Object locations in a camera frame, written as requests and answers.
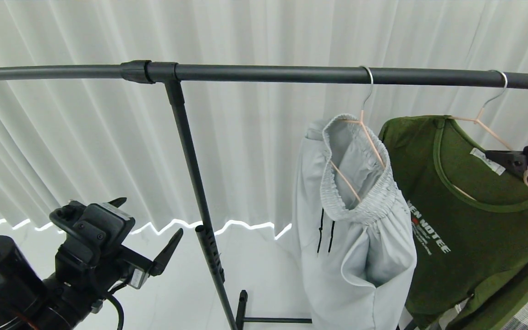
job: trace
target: strip of light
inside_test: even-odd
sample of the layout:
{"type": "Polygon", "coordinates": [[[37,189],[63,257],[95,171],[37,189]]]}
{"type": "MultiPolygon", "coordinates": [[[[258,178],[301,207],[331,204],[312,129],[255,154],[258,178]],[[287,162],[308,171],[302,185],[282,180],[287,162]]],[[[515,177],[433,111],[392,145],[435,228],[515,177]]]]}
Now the strip of light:
{"type": "MultiPolygon", "coordinates": [[[[8,223],[6,219],[0,219],[0,224],[4,224],[4,223],[8,223]]],[[[31,220],[30,219],[25,219],[23,220],[22,222],[20,222],[19,224],[11,227],[12,230],[17,230],[27,224],[31,223],[31,220]]],[[[152,223],[147,223],[145,225],[143,225],[142,227],[130,232],[130,235],[136,235],[136,234],[140,234],[145,228],[147,227],[150,227],[153,232],[156,234],[156,235],[161,235],[163,232],[165,232],[166,230],[168,230],[168,228],[174,226],[175,224],[180,224],[182,227],[185,227],[185,228],[188,228],[188,229],[193,229],[195,227],[197,227],[198,225],[200,225],[202,222],[201,221],[196,221],[194,223],[187,223],[186,221],[183,221],[181,219],[172,219],[172,221],[170,221],[169,224],[167,224],[166,226],[164,226],[161,230],[157,230],[155,228],[155,226],[152,224],[152,223]]],[[[222,227],[220,230],[217,230],[214,234],[216,235],[220,235],[220,234],[223,234],[227,228],[229,228],[229,226],[232,226],[232,225],[236,225],[236,226],[242,226],[244,228],[246,228],[247,230],[257,230],[257,229],[263,229],[263,228],[272,228],[272,230],[274,230],[274,224],[271,223],[271,222],[267,222],[267,223],[262,223],[262,224],[255,224],[255,225],[249,225],[243,221],[237,221],[237,220],[228,220],[225,224],[224,224],[224,227],[222,227]]],[[[42,227],[38,228],[38,227],[34,227],[34,229],[36,231],[44,231],[50,227],[53,227],[54,224],[53,223],[47,223],[45,225],[43,225],[42,227]]],[[[281,230],[278,235],[274,236],[274,239],[275,240],[278,240],[281,236],[283,236],[288,230],[291,230],[291,228],[293,227],[292,224],[288,224],[285,228],[283,228],[283,230],[281,230]]],[[[64,233],[63,230],[57,230],[57,232],[59,234],[62,234],[64,233]]]]}

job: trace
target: white curtain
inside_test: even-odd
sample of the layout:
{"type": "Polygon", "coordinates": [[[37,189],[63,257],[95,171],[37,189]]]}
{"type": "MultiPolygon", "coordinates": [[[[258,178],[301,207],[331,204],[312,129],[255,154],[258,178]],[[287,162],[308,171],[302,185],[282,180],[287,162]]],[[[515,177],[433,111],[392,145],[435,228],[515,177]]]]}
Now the white curtain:
{"type": "MultiPolygon", "coordinates": [[[[528,1],[0,1],[0,66],[133,59],[528,73],[528,1]]],[[[212,221],[222,228],[290,217],[306,124],[358,115],[368,87],[184,82],[183,89],[212,221]]],[[[498,92],[375,86],[365,121],[377,132],[398,116],[474,117],[498,92]]],[[[507,91],[483,120],[522,148],[528,90],[507,91]]],[[[502,148],[462,125],[485,148],[502,148]]],[[[120,196],[136,229],[200,220],[163,86],[0,82],[0,222],[42,227],[69,199],[120,196]]]]}

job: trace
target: robotic arm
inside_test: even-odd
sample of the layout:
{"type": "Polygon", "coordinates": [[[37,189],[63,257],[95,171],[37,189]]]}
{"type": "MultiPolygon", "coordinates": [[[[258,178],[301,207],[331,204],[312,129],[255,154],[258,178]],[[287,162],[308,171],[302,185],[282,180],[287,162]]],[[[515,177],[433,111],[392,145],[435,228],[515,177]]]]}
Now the robotic arm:
{"type": "Polygon", "coordinates": [[[104,300],[115,305],[117,328],[123,328],[123,309],[113,294],[125,286],[140,289],[150,276],[162,274],[182,238],[179,229],[154,261],[123,246],[136,223],[118,209],[125,202],[71,201],[52,211],[50,220],[67,236],[56,253],[56,271],[45,280],[12,238],[0,236],[0,330],[71,330],[104,300]]]}

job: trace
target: clothes hanger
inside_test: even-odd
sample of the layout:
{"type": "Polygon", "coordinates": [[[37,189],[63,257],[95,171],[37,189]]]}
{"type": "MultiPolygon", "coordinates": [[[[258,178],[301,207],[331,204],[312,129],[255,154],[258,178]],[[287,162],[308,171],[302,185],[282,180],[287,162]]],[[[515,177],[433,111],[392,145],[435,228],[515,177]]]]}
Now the clothes hanger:
{"type": "MultiPolygon", "coordinates": [[[[509,84],[509,79],[507,79],[507,77],[506,77],[504,72],[498,71],[498,70],[490,70],[490,71],[495,71],[495,72],[498,72],[498,73],[500,73],[502,75],[503,79],[505,80],[505,85],[503,86],[502,91],[497,96],[494,96],[490,100],[484,102],[484,105],[482,105],[482,108],[480,108],[480,112],[478,113],[478,115],[476,116],[475,119],[469,119],[469,118],[463,118],[463,117],[455,117],[453,115],[451,115],[449,118],[450,119],[455,119],[456,121],[471,121],[472,123],[474,123],[474,125],[478,124],[478,125],[480,125],[480,127],[485,129],[486,132],[488,132],[490,135],[492,135],[494,138],[496,138],[496,140],[498,142],[503,144],[503,146],[505,146],[507,149],[515,150],[505,140],[503,140],[500,136],[498,136],[498,134],[494,133],[488,126],[486,126],[484,123],[482,123],[482,121],[480,121],[480,118],[482,117],[482,114],[484,114],[484,108],[486,108],[486,105],[488,103],[490,103],[490,101],[495,100],[496,98],[499,98],[501,95],[503,95],[504,92],[506,91],[506,88],[507,88],[508,84],[509,84]]],[[[528,170],[524,172],[524,175],[522,176],[522,181],[528,187],[528,170]]],[[[460,188],[456,187],[456,189],[458,191],[460,191],[461,193],[463,193],[464,195],[470,197],[471,199],[474,199],[473,197],[469,196],[467,193],[463,192],[463,190],[461,190],[460,188]]]]}
{"type": "MultiPolygon", "coordinates": [[[[364,122],[363,122],[364,109],[365,109],[366,101],[370,98],[370,96],[372,95],[372,91],[374,89],[374,77],[372,76],[372,71],[370,71],[369,67],[366,67],[366,66],[361,66],[361,67],[363,67],[366,71],[368,71],[368,75],[370,76],[370,90],[369,90],[368,96],[366,96],[364,102],[362,103],[362,111],[360,112],[360,120],[359,121],[342,120],[342,121],[345,121],[346,123],[356,123],[356,124],[358,124],[358,125],[360,125],[362,127],[362,129],[364,130],[364,134],[366,135],[366,138],[368,138],[368,140],[370,142],[370,146],[372,147],[372,150],[374,151],[374,153],[378,157],[380,165],[382,165],[382,167],[384,169],[386,167],[386,165],[384,164],[384,161],[383,161],[382,157],[380,156],[380,153],[378,152],[378,149],[376,148],[374,142],[372,141],[372,138],[370,137],[370,134],[368,133],[368,129],[366,128],[366,125],[364,125],[364,122]]],[[[350,188],[352,193],[354,193],[354,196],[356,196],[356,199],[358,199],[358,203],[361,203],[362,200],[361,200],[360,196],[358,196],[358,192],[356,192],[356,190],[354,189],[352,184],[350,184],[350,182],[346,179],[346,176],[343,175],[343,173],[337,168],[337,166],[335,165],[335,163],[333,163],[333,161],[331,159],[329,160],[329,162],[331,162],[331,165],[333,166],[333,168],[335,169],[337,174],[341,178],[343,178],[343,180],[346,182],[347,186],[350,188]]]]}

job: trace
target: elastic waistband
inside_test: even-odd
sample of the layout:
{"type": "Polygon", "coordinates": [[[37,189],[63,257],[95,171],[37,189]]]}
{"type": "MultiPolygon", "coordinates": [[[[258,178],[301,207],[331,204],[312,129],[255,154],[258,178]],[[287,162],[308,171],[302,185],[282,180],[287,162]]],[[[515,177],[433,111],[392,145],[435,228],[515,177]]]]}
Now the elastic waistband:
{"type": "Polygon", "coordinates": [[[339,121],[342,120],[358,121],[356,117],[350,114],[337,115],[331,119],[323,129],[323,141],[326,146],[325,157],[327,158],[327,163],[325,164],[325,170],[323,171],[323,177],[321,178],[321,204],[327,215],[334,221],[344,220],[370,225],[379,219],[386,217],[386,215],[392,210],[396,200],[398,186],[396,186],[396,182],[394,182],[394,178],[392,177],[390,158],[388,157],[388,152],[382,141],[380,141],[379,138],[368,129],[371,140],[384,161],[384,169],[382,169],[378,157],[372,150],[363,128],[356,123],[341,123],[342,125],[346,125],[352,133],[352,144],[354,144],[354,147],[358,148],[360,153],[365,157],[369,157],[375,161],[375,171],[382,172],[372,188],[369,189],[364,196],[361,196],[361,202],[358,203],[354,209],[346,209],[346,205],[337,190],[335,182],[336,171],[330,163],[333,152],[331,150],[329,128],[340,124],[339,121]]]}

